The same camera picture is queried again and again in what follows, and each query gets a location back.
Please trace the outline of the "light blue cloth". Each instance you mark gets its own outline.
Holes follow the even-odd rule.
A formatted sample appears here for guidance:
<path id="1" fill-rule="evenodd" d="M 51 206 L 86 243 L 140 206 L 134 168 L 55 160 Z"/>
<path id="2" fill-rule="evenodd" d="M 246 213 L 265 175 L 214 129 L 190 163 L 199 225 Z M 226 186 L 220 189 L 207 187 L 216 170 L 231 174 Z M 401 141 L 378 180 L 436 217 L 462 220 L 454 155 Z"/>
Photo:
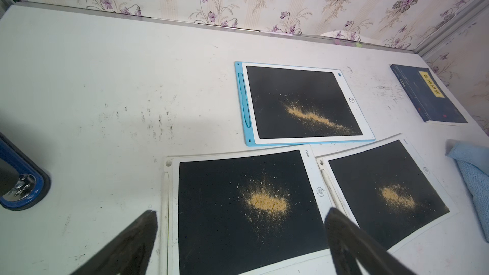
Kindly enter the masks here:
<path id="1" fill-rule="evenodd" d="M 488 147 L 456 141 L 447 156 L 458 165 L 488 242 Z"/>

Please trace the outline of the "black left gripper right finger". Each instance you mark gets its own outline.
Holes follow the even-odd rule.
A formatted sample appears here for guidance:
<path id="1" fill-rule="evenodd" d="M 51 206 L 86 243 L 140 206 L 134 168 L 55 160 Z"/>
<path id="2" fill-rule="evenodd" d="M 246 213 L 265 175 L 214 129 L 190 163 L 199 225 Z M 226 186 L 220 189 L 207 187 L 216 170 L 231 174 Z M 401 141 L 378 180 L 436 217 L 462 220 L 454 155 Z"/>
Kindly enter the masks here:
<path id="1" fill-rule="evenodd" d="M 369 274 L 413 274 L 337 208 L 324 224 L 337 274 L 362 274 L 360 267 Z"/>

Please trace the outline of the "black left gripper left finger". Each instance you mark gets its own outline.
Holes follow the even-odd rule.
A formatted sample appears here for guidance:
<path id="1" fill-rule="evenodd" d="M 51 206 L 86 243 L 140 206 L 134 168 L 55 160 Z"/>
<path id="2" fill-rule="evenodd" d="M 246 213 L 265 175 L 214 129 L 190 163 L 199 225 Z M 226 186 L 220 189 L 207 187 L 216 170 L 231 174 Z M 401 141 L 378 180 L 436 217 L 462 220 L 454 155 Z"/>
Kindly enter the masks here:
<path id="1" fill-rule="evenodd" d="M 146 274 L 157 231 L 157 212 L 146 210 L 73 273 Z"/>

